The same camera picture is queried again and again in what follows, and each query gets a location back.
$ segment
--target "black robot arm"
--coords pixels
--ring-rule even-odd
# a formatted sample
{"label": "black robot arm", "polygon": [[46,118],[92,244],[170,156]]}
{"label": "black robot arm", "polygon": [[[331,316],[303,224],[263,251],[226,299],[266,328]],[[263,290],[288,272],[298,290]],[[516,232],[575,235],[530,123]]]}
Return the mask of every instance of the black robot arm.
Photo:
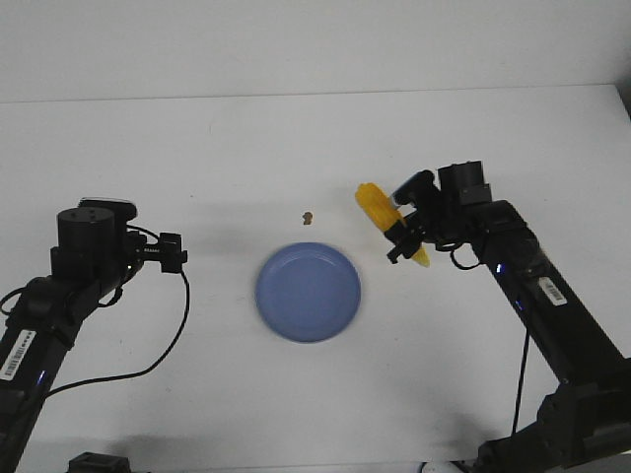
{"label": "black robot arm", "polygon": [[454,251],[470,243],[491,271],[557,378],[537,419],[480,446],[476,473],[534,473],[631,449],[631,365],[541,250],[515,208],[493,201],[480,162],[416,174],[392,196],[405,218],[390,259],[421,242]]}
{"label": "black robot arm", "polygon": [[[115,302],[145,260],[178,273],[186,261],[181,238],[160,234],[148,244],[127,222],[130,202],[83,199],[57,216],[58,245],[50,251],[51,275],[20,290],[0,341],[0,473],[13,473],[43,401],[83,321]],[[112,301],[102,298],[114,292]]]}

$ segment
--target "barcode sticker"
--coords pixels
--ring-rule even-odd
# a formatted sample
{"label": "barcode sticker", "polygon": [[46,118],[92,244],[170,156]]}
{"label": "barcode sticker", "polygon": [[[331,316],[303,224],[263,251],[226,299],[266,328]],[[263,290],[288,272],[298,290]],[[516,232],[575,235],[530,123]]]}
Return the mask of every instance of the barcode sticker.
{"label": "barcode sticker", "polygon": [[35,338],[35,334],[36,332],[34,330],[22,330],[22,332],[20,332],[16,343],[13,345],[13,349],[9,352],[7,360],[4,362],[4,365],[2,365],[0,379],[11,381],[15,377],[20,363]]}
{"label": "barcode sticker", "polygon": [[545,293],[553,305],[567,304],[568,300],[548,277],[539,278],[539,288]]}

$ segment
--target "white wall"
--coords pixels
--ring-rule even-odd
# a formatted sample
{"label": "white wall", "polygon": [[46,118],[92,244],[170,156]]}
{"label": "white wall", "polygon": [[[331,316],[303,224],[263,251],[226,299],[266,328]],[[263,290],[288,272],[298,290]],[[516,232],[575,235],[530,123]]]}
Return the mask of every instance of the white wall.
{"label": "white wall", "polygon": [[0,5],[0,101],[615,83],[628,0]]}

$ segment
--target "white table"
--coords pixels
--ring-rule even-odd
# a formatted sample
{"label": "white table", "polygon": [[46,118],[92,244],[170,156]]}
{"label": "white table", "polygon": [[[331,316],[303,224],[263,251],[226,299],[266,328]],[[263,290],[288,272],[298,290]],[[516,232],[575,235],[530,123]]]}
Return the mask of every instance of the white table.
{"label": "white table", "polygon": [[[193,294],[156,372],[51,398],[23,471],[65,471],[84,450],[129,455],[138,470],[408,465],[507,435],[524,329],[503,294],[446,255],[432,252],[429,270],[390,265],[353,198],[360,182],[393,191],[451,163],[483,161],[494,197],[631,354],[631,126],[613,87],[4,104],[0,142],[3,292],[48,274],[55,214],[97,195],[183,234]],[[356,319],[326,342],[281,339],[254,305],[258,268],[296,241],[338,247],[362,279]],[[149,365],[182,294],[179,277],[147,264],[87,320],[57,385]],[[524,424],[555,388],[533,350]]]}

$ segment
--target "black cable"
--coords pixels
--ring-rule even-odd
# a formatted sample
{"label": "black cable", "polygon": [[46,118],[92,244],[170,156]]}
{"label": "black cable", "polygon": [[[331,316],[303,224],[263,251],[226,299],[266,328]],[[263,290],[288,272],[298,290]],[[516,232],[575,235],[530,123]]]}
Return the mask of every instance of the black cable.
{"label": "black cable", "polygon": [[524,340],[524,352],[522,354],[522,366],[520,367],[520,381],[517,387],[517,398],[515,399],[515,417],[513,418],[513,429],[511,430],[511,440],[517,433],[517,423],[520,419],[520,407],[522,406],[522,392],[524,390],[524,377],[526,374],[526,360],[528,358],[529,341],[530,341],[530,332],[526,330],[526,338]]}
{"label": "black cable", "polygon": [[4,298],[0,299],[0,312],[4,313],[5,315],[11,315],[11,312],[13,311],[11,310],[5,310],[4,304],[7,303],[7,301],[10,298],[13,298],[15,296],[17,296],[18,294],[21,294],[24,291],[24,288],[20,288],[20,289],[14,289],[13,291],[11,291],[9,294],[7,294]]}
{"label": "black cable", "polygon": [[452,259],[452,263],[454,264],[454,266],[455,266],[457,269],[460,269],[460,270],[462,270],[462,271],[468,271],[468,270],[470,270],[470,269],[475,269],[475,268],[477,268],[479,265],[481,265],[481,264],[482,264],[482,262],[481,262],[481,261],[478,261],[477,263],[475,263],[475,264],[474,264],[474,265],[472,265],[472,266],[463,266],[463,265],[461,265],[461,264],[460,264],[460,263],[458,263],[458,262],[457,262],[457,260],[456,260],[456,250],[457,250],[457,248],[454,248],[454,249],[452,249],[452,250],[450,251],[450,258]]}
{"label": "black cable", "polygon": [[46,394],[46,396],[44,397],[44,400],[49,398],[50,396],[54,396],[55,394],[58,394],[63,391],[67,391],[68,389],[73,389],[75,387],[85,386],[87,384],[96,384],[98,382],[110,382],[110,381],[120,381],[123,379],[131,379],[133,377],[143,376],[149,372],[152,372],[174,348],[175,343],[177,343],[177,340],[179,339],[179,336],[181,335],[181,332],[184,329],[184,325],[186,324],[186,321],[188,320],[188,312],[190,310],[190,285],[188,284],[188,279],[186,278],[186,275],[184,274],[184,272],[182,271],[179,274],[181,275],[181,278],[184,281],[184,286],[186,288],[186,304],[184,307],[184,317],[182,318],[179,328],[177,329],[177,333],[175,334],[175,337],[172,340],[171,344],[169,345],[167,350],[165,350],[165,352],[160,356],[160,358],[158,358],[158,360],[156,360],[151,366],[147,367],[146,369],[140,372],[130,372],[128,374],[119,374],[119,375],[114,375],[114,376],[94,377],[91,379],[84,379],[83,381],[77,381],[77,382],[71,382],[70,384],[65,384],[61,387],[57,387],[56,389],[52,389],[51,391],[49,391],[48,394]]}
{"label": "black cable", "polygon": [[114,304],[116,304],[120,300],[121,297],[122,297],[122,286],[118,286],[114,290],[113,297],[105,304],[99,304],[99,307],[112,307]]}
{"label": "black cable", "polygon": [[142,227],[136,227],[135,225],[128,225],[127,226],[128,229],[131,230],[137,230],[138,232],[142,232],[143,234],[147,234],[155,239],[160,239],[159,236],[157,236],[156,234],[154,234],[153,232],[147,230],[147,229],[143,229]]}

